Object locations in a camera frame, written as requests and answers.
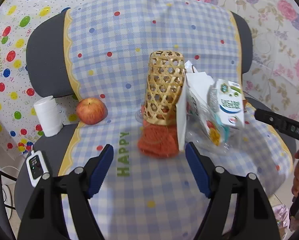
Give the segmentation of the red apple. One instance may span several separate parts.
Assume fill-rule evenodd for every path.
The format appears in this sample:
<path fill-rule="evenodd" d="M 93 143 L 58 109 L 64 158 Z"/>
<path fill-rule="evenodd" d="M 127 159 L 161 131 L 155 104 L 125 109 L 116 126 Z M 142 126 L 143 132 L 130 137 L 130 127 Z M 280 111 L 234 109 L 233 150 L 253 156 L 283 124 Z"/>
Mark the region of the red apple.
<path fill-rule="evenodd" d="M 105 104 L 97 98 L 87 98 L 79 102 L 76 114 L 86 125 L 95 125 L 107 116 Z"/>

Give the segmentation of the orange knitted cloth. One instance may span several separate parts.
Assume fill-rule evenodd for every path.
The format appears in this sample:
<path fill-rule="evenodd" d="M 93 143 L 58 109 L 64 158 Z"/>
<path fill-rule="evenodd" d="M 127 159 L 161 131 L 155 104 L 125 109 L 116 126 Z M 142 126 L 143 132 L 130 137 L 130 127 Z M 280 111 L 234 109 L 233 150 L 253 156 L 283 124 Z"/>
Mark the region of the orange knitted cloth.
<path fill-rule="evenodd" d="M 154 125 L 142 121 L 142 133 L 137 146 L 144 155 L 166 159 L 172 158 L 179 154 L 177 126 Z"/>

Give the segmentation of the white digital timer device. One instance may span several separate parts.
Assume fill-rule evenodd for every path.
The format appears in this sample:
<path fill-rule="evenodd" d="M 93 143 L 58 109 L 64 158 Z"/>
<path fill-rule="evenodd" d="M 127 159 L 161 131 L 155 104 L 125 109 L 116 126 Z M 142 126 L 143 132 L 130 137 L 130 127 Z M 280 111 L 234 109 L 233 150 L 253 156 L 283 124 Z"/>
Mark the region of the white digital timer device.
<path fill-rule="evenodd" d="M 31 152 L 31 155 L 26 159 L 26 167 L 33 187 L 37 186 L 43 174 L 49 173 L 44 155 L 41 151 Z"/>

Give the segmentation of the white green milk carton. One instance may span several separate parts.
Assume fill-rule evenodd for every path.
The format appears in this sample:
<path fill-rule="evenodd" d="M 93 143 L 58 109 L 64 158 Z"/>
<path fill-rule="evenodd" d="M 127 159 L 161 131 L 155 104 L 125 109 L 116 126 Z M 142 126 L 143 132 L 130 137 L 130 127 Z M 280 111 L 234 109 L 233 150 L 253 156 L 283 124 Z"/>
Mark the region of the white green milk carton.
<path fill-rule="evenodd" d="M 243 92 L 238 83 L 217 79 L 209 89 L 208 104 L 223 126 L 244 128 Z"/>

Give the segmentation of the balloon pattern plastic sheet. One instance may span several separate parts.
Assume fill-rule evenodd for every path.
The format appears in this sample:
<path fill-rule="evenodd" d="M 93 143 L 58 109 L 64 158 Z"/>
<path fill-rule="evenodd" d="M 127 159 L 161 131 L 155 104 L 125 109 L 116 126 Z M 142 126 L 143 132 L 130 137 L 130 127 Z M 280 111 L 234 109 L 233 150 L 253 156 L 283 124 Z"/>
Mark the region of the balloon pattern plastic sheet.
<path fill-rule="evenodd" d="M 26 69 L 26 46 L 35 28 L 67 8 L 93 0 L 4 0 L 0 7 L 0 156 L 24 154 L 43 135 L 33 104 L 38 94 Z M 255 11 L 259 0 L 197 0 L 246 9 L 257 23 L 274 7 Z"/>

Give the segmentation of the clear plastic trash bag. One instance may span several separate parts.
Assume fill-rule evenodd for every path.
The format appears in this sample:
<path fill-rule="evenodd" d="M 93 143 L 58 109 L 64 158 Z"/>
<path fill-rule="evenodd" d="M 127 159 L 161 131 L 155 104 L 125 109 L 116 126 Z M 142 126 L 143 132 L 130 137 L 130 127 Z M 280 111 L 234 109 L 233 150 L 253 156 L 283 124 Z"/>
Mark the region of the clear plastic trash bag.
<path fill-rule="evenodd" d="M 217 154 L 239 150 L 245 127 L 243 91 L 233 81 L 214 80 L 185 63 L 185 141 Z"/>

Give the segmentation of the floral pattern plastic sheet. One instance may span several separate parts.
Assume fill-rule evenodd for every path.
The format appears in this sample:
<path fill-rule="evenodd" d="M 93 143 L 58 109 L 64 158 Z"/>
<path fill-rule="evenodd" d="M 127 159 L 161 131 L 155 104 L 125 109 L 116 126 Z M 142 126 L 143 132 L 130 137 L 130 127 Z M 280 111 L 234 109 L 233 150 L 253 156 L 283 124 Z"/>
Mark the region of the floral pattern plastic sheet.
<path fill-rule="evenodd" d="M 205 0 L 246 20 L 253 60 L 244 91 L 271 110 L 299 121 L 299 7 L 294 0 Z"/>

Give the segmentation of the white paper roll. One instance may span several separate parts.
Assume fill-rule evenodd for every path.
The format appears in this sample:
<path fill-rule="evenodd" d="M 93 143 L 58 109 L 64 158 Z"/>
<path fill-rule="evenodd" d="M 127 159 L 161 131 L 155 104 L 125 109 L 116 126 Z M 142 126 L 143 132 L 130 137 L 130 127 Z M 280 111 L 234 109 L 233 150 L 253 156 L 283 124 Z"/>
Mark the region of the white paper roll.
<path fill-rule="evenodd" d="M 34 103 L 34 109 L 46 137 L 57 135 L 63 128 L 55 98 L 50 95 Z"/>

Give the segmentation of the woven bamboo basket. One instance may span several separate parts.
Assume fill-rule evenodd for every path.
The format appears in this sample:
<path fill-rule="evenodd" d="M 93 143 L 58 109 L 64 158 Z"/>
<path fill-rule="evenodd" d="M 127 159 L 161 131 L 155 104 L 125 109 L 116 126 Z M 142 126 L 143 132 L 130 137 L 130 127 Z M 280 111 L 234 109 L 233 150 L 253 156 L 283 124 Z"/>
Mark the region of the woven bamboo basket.
<path fill-rule="evenodd" d="M 176 123 L 176 103 L 185 80 L 184 57 L 170 50 L 154 51 L 149 56 L 143 118 L 154 125 Z"/>

